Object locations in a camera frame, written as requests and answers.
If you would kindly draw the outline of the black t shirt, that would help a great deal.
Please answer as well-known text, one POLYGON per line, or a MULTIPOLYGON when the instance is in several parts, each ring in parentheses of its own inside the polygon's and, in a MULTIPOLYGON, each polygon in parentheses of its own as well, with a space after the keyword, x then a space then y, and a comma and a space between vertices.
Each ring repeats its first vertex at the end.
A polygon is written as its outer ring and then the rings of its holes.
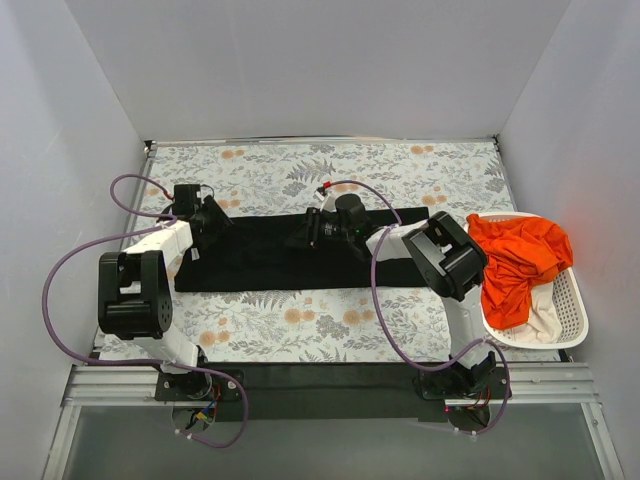
POLYGON ((287 248, 303 214, 237 217, 223 237, 194 256, 185 254, 174 279, 182 293, 365 288, 370 261, 341 243, 287 248))

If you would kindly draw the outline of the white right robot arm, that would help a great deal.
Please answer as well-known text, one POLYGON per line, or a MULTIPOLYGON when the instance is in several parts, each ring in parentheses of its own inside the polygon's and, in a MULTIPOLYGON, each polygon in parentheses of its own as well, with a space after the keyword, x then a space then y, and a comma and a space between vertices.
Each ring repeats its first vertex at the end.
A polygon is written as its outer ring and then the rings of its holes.
POLYGON ((481 286, 488 259, 446 212, 369 211, 356 194, 326 200, 300 215, 285 239, 312 269, 312 288, 425 286, 444 306, 450 334, 447 362, 411 361, 429 393, 475 397, 488 393, 496 355, 484 339, 481 286))

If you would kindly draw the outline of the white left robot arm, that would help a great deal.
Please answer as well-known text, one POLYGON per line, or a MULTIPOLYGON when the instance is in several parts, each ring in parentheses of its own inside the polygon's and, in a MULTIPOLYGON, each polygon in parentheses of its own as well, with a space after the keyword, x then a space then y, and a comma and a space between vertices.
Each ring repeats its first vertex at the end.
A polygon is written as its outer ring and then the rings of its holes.
POLYGON ((160 229, 99 260, 98 323, 102 332, 130 341, 159 362, 166 386, 187 398, 216 397, 224 383, 203 369, 201 347, 173 324, 167 269, 187 255, 199 260, 233 222, 202 185, 178 184, 160 229))

